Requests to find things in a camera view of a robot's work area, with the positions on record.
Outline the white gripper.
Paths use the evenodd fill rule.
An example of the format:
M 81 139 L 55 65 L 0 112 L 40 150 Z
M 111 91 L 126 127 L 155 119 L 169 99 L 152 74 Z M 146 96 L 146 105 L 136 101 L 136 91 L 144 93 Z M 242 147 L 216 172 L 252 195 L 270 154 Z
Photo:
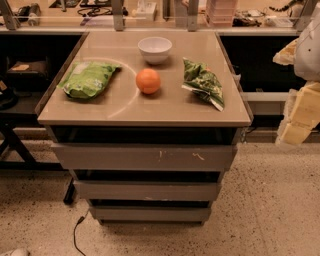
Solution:
M 308 81 L 297 93 L 290 121 L 282 120 L 276 142 L 278 144 L 300 145 L 320 122 L 320 83 Z

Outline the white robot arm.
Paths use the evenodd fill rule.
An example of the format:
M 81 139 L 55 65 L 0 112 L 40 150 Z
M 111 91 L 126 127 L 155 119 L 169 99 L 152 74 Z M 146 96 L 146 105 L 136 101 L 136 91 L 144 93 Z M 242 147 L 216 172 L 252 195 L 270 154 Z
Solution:
M 283 148 L 301 145 L 320 123 L 320 12 L 316 5 L 310 23 L 299 37 L 275 54 L 273 62 L 292 65 L 306 83 L 290 89 L 284 105 L 276 144 Z

